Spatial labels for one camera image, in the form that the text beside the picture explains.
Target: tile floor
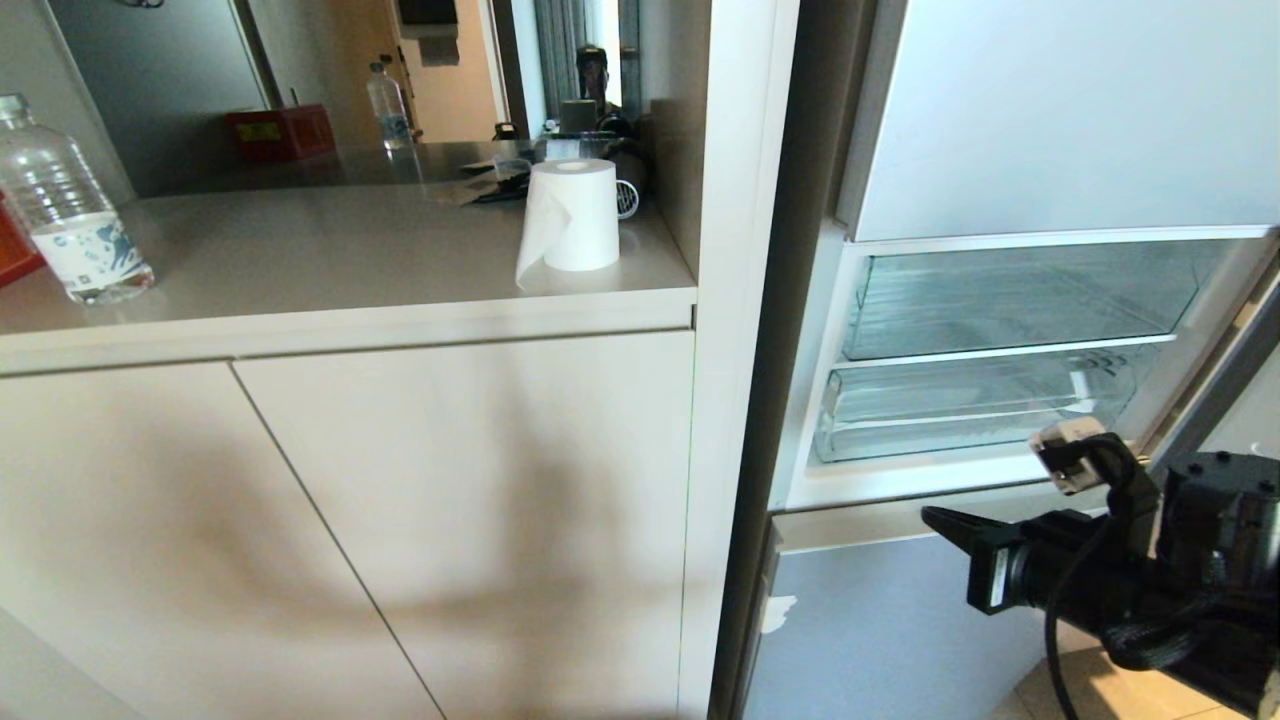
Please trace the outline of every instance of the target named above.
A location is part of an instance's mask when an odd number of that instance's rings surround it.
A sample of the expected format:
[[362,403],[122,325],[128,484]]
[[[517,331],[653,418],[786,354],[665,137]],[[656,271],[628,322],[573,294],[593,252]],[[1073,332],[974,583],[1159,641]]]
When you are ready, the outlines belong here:
[[[1245,720],[1161,673],[1111,665],[1102,648],[1062,656],[1062,676],[1082,720]],[[988,720],[1062,720],[1042,661]]]

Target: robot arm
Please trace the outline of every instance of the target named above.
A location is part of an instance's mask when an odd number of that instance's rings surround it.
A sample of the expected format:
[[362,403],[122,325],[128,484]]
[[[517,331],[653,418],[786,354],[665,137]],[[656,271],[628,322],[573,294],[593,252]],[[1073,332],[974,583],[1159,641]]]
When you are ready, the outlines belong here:
[[1230,452],[1181,457],[1170,465],[1161,505],[1124,442],[1092,418],[1050,428],[1032,446],[1065,493],[1110,486],[1107,514],[1001,523],[925,507],[924,521],[970,557],[969,605],[988,615],[1044,610],[1050,670],[1069,719],[1057,618],[1098,637],[1121,667],[1162,670],[1270,720],[1280,691],[1280,462]]

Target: paper towel roll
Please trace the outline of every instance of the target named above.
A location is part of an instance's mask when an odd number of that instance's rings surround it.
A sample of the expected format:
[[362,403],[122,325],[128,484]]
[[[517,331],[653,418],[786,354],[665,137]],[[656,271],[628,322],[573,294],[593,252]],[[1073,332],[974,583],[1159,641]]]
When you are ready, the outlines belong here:
[[543,259],[557,270],[598,270],[618,261],[617,173],[608,160],[534,165],[516,283]]

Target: mirror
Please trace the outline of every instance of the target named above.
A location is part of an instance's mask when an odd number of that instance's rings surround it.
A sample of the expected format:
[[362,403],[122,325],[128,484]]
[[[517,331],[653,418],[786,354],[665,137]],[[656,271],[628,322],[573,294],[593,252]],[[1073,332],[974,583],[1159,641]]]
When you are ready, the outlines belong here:
[[456,179],[639,110],[637,0],[47,1],[141,197]]

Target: refrigerator drawer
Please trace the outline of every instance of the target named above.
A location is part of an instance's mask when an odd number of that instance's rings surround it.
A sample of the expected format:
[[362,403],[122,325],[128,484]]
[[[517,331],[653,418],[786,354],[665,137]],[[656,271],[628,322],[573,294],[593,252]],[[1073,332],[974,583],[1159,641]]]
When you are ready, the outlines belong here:
[[845,360],[1172,332],[1234,242],[1196,240],[870,255]]
[[1025,442],[1082,415],[1112,427],[1158,355],[1133,345],[836,369],[814,454],[837,462]]

